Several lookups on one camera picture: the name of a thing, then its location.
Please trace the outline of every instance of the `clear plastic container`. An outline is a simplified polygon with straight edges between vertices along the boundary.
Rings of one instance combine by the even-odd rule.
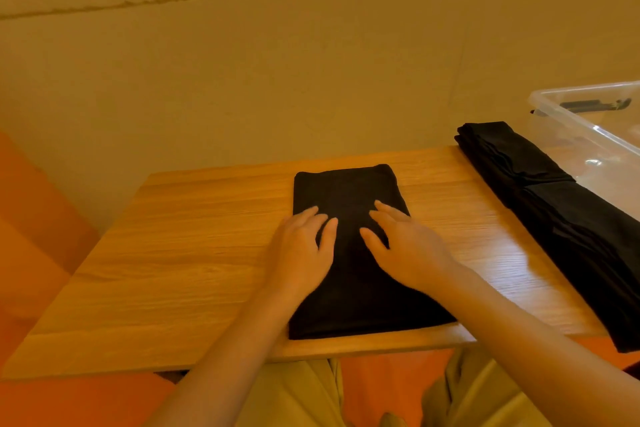
[[[640,81],[538,90],[523,135],[640,220]]]

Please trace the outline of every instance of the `trousers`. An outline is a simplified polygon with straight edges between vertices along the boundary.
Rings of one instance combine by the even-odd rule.
[[[262,367],[237,427],[346,427],[339,361]],[[478,345],[456,350],[444,377],[422,398],[422,427],[549,427],[516,383]],[[380,427],[406,427],[389,413]]]

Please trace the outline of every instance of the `beige wall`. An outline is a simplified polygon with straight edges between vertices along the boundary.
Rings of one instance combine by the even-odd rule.
[[[108,228],[155,171],[452,143],[637,79],[640,0],[1,0],[0,128]]]

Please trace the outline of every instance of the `wood grain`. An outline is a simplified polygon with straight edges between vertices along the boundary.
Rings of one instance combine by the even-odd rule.
[[[151,175],[4,368],[4,378],[194,365],[262,279],[296,172],[390,164],[413,216],[506,297],[569,335],[593,312],[457,147]],[[271,360],[444,348],[461,325],[282,340]]]

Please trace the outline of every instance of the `person's left hand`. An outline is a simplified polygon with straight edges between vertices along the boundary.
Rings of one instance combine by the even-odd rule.
[[[338,219],[328,221],[317,246],[317,232],[328,218],[317,212],[313,206],[282,220],[269,245],[265,287],[287,294],[296,306],[316,290],[333,263]]]

